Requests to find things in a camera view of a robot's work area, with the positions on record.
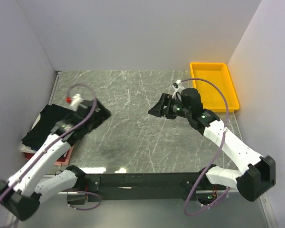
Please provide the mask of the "black t shirt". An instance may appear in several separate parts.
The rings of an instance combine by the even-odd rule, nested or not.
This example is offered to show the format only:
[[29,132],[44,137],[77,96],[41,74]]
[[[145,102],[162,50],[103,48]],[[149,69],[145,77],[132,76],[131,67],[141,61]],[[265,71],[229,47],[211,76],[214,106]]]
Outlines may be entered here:
[[40,112],[40,120],[22,139],[22,144],[37,151],[40,149],[56,122],[73,113],[73,110],[56,104],[46,105]]

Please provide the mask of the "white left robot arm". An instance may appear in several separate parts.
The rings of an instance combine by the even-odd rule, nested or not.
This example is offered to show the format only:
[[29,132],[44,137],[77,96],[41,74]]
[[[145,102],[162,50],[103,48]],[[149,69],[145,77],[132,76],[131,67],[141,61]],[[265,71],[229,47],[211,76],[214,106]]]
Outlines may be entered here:
[[55,123],[33,157],[7,181],[0,180],[0,204],[25,221],[58,192],[85,190],[86,173],[74,165],[45,182],[41,179],[57,159],[110,116],[111,112],[97,99],[80,99],[71,113]]

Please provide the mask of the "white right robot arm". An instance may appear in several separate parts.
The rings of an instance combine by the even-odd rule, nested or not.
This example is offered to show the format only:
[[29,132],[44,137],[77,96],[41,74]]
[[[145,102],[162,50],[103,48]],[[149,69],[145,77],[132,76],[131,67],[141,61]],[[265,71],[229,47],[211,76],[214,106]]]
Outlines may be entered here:
[[275,185],[276,163],[271,156],[262,156],[244,144],[211,110],[205,109],[197,89],[186,88],[181,93],[163,93],[148,114],[155,117],[186,118],[190,126],[211,140],[234,162],[237,170],[212,166],[199,177],[206,190],[223,185],[237,189],[248,201],[255,201]]

